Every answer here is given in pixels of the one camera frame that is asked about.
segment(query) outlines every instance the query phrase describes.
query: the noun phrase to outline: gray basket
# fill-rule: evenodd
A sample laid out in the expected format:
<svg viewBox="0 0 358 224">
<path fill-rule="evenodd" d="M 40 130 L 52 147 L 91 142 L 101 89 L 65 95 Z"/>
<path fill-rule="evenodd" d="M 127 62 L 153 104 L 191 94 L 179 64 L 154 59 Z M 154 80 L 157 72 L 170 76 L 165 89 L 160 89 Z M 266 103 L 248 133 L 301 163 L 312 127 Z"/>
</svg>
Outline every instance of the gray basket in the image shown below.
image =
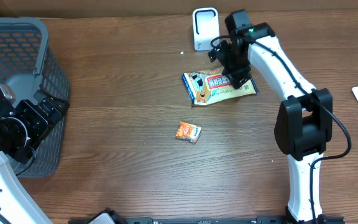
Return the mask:
<svg viewBox="0 0 358 224">
<path fill-rule="evenodd" d="M 64 100 L 70 84 L 48 46 L 48 30 L 35 18 L 0 18 L 0 83 L 9 85 L 20 100 L 38 103 L 34 93 L 40 88 Z M 21 177 L 45 177 L 57 170 L 66 119 L 59 122 L 36 150 L 37 160 Z M 9 158 L 14 172 L 22 165 Z"/>
</svg>

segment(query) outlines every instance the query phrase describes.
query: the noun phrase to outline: brown wall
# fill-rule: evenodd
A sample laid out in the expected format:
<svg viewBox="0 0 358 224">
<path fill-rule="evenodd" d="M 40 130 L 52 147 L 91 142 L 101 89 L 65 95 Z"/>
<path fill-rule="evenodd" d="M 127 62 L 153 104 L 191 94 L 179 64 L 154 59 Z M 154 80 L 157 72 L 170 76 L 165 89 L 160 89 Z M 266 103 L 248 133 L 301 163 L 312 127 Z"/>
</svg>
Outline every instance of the brown wall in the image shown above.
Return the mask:
<svg viewBox="0 0 358 224">
<path fill-rule="evenodd" d="M 110 17 L 191 14 L 199 7 L 220 13 L 358 8 L 358 0 L 0 0 L 2 16 Z"/>
</svg>

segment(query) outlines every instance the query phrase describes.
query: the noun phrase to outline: snack package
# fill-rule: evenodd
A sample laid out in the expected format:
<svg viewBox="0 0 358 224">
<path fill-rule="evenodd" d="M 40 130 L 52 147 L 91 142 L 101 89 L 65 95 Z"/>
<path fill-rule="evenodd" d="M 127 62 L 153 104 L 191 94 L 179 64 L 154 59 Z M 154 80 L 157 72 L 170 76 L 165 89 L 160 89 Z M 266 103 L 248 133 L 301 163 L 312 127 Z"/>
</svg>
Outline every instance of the snack package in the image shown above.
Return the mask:
<svg viewBox="0 0 358 224">
<path fill-rule="evenodd" d="M 222 100 L 258 93 L 253 79 L 235 90 L 222 75 L 223 68 L 184 73 L 181 78 L 191 98 L 192 105 L 206 106 Z"/>
<path fill-rule="evenodd" d="M 180 121 L 180 127 L 177 131 L 177 139 L 190 140 L 196 143 L 201 134 L 201 127 L 194 124 L 188 124 Z"/>
</svg>

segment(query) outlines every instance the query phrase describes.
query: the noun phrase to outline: orange candy wrapper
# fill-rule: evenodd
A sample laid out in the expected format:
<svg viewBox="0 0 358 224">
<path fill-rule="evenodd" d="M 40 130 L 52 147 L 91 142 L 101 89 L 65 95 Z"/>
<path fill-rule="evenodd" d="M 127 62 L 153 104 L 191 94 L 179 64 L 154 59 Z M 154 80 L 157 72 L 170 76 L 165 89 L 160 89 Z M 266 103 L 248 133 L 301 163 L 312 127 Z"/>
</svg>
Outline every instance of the orange candy wrapper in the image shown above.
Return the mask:
<svg viewBox="0 0 358 224">
<path fill-rule="evenodd" d="M 196 143 L 201 134 L 201 127 L 188 124 L 180 121 L 180 127 L 177 131 L 177 139 L 190 140 L 191 143 Z"/>
</svg>

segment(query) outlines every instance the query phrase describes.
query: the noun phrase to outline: wooden table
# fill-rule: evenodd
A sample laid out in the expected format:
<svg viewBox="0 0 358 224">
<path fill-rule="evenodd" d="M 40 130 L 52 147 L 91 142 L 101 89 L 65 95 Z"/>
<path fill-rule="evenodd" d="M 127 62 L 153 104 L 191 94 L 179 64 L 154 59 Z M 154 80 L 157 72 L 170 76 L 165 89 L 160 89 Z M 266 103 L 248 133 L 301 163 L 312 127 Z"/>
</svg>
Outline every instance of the wooden table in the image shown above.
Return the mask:
<svg viewBox="0 0 358 224">
<path fill-rule="evenodd" d="M 325 214 L 358 223 L 358 102 L 351 92 L 358 86 L 358 9 L 250 17 L 268 22 L 305 78 L 333 94 L 354 147 L 345 159 L 324 162 L 321 203 Z M 193 50 L 191 16 L 44 22 L 70 79 L 71 108 L 56 174 L 21 182 L 54 223 L 106 207 L 125 217 L 284 214 L 288 162 L 273 136 L 279 102 L 253 70 L 258 95 L 191 108 L 180 75 L 218 66 Z M 197 144 L 175 139 L 180 121 L 202 126 Z M 326 154 L 345 148 L 334 126 Z"/>
</svg>

